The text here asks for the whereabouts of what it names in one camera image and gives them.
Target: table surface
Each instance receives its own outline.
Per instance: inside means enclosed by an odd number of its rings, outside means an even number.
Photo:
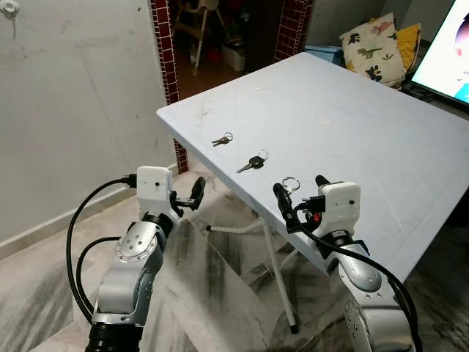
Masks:
[[[176,139],[318,268],[304,234],[287,234],[272,186],[316,175],[361,187],[356,239],[405,279],[469,186],[469,122],[310,54],[159,109]],[[213,147],[226,132],[234,139]],[[236,173],[260,150],[264,167]]]

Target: table leg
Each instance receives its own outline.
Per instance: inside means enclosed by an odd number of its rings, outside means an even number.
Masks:
[[[288,319],[288,324],[290,327],[290,331],[292,334],[297,334],[298,333],[298,326],[295,321],[295,317],[293,316],[293,311],[292,311],[292,306],[289,302],[288,295],[287,295],[287,289],[285,288],[285,283],[284,279],[281,275],[280,268],[277,263],[276,259],[276,253],[273,248],[273,240],[272,240],[272,233],[269,230],[269,227],[265,223],[263,218],[258,218],[255,222],[252,224],[249,224],[246,227],[241,227],[241,228],[233,228],[233,227],[217,227],[217,226],[207,226],[208,231],[217,231],[217,232],[227,232],[227,233],[237,233],[237,234],[243,234],[247,233],[256,227],[262,226],[262,229],[264,230],[264,235],[265,235],[265,241],[267,242],[267,249],[269,251],[270,255],[270,260],[272,262],[272,268],[273,268],[273,273],[275,274],[276,277],[276,282],[277,282],[277,287],[278,291],[280,292],[280,297],[282,300],[282,303],[284,304],[285,308],[285,313],[287,314],[287,319]],[[285,258],[284,262],[282,264],[285,264],[286,261],[288,261],[289,258],[293,257],[293,251],[287,258]]]

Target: key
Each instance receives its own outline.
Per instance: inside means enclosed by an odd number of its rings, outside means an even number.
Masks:
[[[243,166],[241,169],[237,170],[237,173],[239,174],[239,173],[241,173],[245,170],[250,169],[251,167],[253,169],[260,169],[261,167],[264,166],[264,161],[265,160],[263,158],[256,155],[256,156],[249,159],[249,164],[247,164],[247,165]]]
[[[215,141],[212,141],[212,143],[213,143],[213,147],[216,147],[217,145],[220,145],[220,144],[228,144],[229,141],[230,139],[228,139],[228,137],[223,136],[220,139],[216,139]]]

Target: pillow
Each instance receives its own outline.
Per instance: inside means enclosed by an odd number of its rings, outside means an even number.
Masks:
[[[404,62],[405,72],[409,72],[416,63],[418,44],[420,43],[421,25],[419,23],[401,29],[397,34],[397,45]]]
[[[361,24],[340,39],[348,70],[390,86],[404,80],[392,13]]]

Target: tiled floor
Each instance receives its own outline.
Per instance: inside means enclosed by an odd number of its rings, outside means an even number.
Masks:
[[[177,77],[180,83],[180,97],[185,99],[220,84],[241,77],[243,73],[235,72],[223,62],[213,62],[201,59],[199,73],[193,75],[193,65],[189,58],[189,45],[186,38],[180,34],[174,41],[174,55],[176,58]]]
[[[252,210],[202,165],[191,170],[175,178],[174,189],[188,194],[204,176],[204,201],[186,214],[168,243],[141,350],[351,351],[328,278],[300,255],[282,269],[300,321],[300,333],[289,333],[263,237],[258,231],[205,230],[207,224],[246,225],[255,219]],[[79,223],[75,257],[88,242],[122,233],[137,214],[136,199],[130,198]],[[60,232],[0,262],[0,314],[8,317],[0,320],[0,351],[75,352],[87,344],[89,327],[73,314],[67,287],[64,236]],[[279,236],[275,244],[281,261],[292,248]],[[103,243],[86,258],[84,285],[91,297],[112,247]],[[469,351],[468,248],[467,228],[445,226],[407,280],[425,351]]]

